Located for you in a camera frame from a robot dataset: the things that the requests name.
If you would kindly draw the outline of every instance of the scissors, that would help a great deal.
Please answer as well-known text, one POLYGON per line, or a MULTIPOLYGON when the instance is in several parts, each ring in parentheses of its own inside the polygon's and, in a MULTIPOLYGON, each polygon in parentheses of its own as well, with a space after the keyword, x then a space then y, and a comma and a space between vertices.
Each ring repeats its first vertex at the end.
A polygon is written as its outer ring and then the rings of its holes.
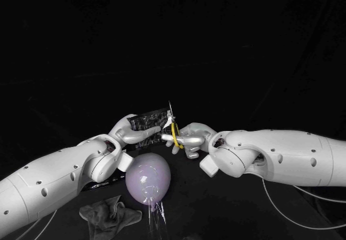
POLYGON ((171 136, 173 136, 173 141, 174 141, 174 145, 175 147, 178 147, 180 149, 184 148, 184 146, 181 144, 178 144, 177 142, 177 138, 175 138, 175 131, 177 131, 177 136, 180 136, 180 132, 178 132, 178 125, 175 123, 175 117, 173 115, 173 111, 171 111, 171 102, 168 101, 168 108, 170 108, 170 114, 171 114, 171 136))

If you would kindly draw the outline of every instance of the white cable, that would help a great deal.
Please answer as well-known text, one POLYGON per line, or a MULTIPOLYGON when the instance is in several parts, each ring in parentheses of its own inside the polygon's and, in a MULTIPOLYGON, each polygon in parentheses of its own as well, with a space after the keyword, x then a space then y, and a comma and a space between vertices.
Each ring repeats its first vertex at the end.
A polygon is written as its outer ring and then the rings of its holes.
POLYGON ((36 226, 36 224, 39 223, 39 221, 41 220, 41 218, 34 222, 34 224, 30 226, 30 228, 24 231, 24 233, 17 237, 15 240, 20 240, 20 238, 27 234, 27 232, 33 229, 33 227, 36 226))
POLYGON ((328 198, 324 198, 321 196, 317 196, 314 195, 312 193, 310 193, 308 191, 305 191, 304 189, 301 189, 299 187, 294 186, 299 191, 302 191, 305 194, 311 195, 312 197, 321 199, 321 200, 325 200, 325 201, 330 201, 330 202, 334 202, 334 203, 341 203, 341 204, 346 204, 346 201, 344 200, 336 200, 336 199, 328 199, 328 198))
POLYGON ((49 226, 49 223, 50 223, 50 221, 51 221, 51 219, 53 219, 53 217, 54 217, 56 211, 57 211, 57 210, 54 210, 54 212, 53 212, 53 215, 51 215, 51 217, 50 217, 50 220, 49 220, 49 222, 47 222, 46 226, 44 226, 44 228, 43 228, 41 232, 39 233, 37 237, 34 238, 34 240, 37 240, 37 238, 40 237, 40 235, 41 235, 43 231, 46 230, 46 228, 47 228, 47 226, 49 226))
POLYGON ((265 188, 265 180, 263 180, 263 178, 261 178, 261 181, 262 181, 263 190, 265 190, 265 193, 266 193, 266 196, 268 196, 268 200, 269 200, 269 202, 271 202, 275 210, 279 212, 279 214, 284 216, 284 218, 285 218, 286 220, 289 220, 294 224, 297 224, 298 226, 301 226, 301 227, 305 228, 305 229, 312 229, 312 230, 331 230, 331 229, 338 229, 338 228, 346 227, 346 224, 338 225, 338 226, 331 226, 331 227, 310 227, 310 226, 304 226, 304 225, 298 224, 295 221, 292 221, 292 220, 281 213, 281 211, 278 210, 278 208, 276 208, 276 206, 275 206, 275 204, 274 204, 274 202, 272 202, 272 199, 271 199, 271 197, 269 197, 269 194, 268 194, 268 191, 266 191, 266 188, 265 188))

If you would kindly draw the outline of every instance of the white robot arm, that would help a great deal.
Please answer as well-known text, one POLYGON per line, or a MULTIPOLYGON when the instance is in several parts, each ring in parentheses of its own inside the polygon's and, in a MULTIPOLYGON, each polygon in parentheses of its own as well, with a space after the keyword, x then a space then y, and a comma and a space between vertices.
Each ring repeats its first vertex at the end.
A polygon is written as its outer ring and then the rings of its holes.
POLYGON ((118 168, 126 171, 132 158, 122 151, 161 128, 132 131, 126 115, 108 134, 101 134, 27 163, 0 181, 0 239, 44 217, 70 199, 86 183, 102 182, 118 168))
MULTIPOLYGON (((173 137, 164 134, 161 139, 170 146, 173 137)), ((200 123, 188 124, 175 139, 188 158, 199 149, 209 152, 199 166, 210 177, 220 169, 235 178, 255 174, 288 185, 346 187, 344 141, 295 130, 216 133, 200 123)))

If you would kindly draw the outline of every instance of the black background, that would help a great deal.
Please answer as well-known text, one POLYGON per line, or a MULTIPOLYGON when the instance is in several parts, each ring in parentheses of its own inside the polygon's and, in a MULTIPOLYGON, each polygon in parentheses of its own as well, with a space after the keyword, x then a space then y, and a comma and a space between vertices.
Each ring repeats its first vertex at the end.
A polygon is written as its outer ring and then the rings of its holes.
MULTIPOLYGON (((199 122, 216 132, 292 129, 346 140, 343 1, 10 4, 1 178, 108 133, 126 114, 167 107, 168 100, 180 126, 199 122)), ((308 190, 346 199, 343 187, 308 190)), ((341 204, 301 196, 331 225, 346 223, 341 204)))

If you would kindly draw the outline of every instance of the purple balloon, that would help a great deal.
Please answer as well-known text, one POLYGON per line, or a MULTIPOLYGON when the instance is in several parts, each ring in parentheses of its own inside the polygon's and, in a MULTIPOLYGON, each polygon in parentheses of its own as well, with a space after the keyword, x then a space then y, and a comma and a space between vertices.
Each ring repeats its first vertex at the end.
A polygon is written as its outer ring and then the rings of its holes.
POLYGON ((132 198, 155 209, 171 181, 171 171, 164 158, 155 153, 145 153, 134 158, 125 172, 125 187, 132 198))

